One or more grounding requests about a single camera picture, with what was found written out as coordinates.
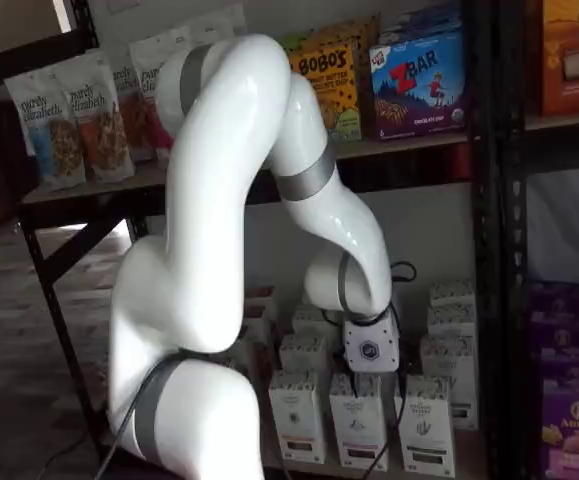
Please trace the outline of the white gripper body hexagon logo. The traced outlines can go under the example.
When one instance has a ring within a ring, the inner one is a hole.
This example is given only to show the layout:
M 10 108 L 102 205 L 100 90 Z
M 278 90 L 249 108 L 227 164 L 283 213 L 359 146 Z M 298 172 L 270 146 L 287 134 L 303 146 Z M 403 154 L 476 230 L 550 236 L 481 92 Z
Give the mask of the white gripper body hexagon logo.
M 385 312 L 368 326 L 346 320 L 343 340 L 345 360 L 351 371 L 391 373 L 398 370 L 399 329 L 393 312 Z

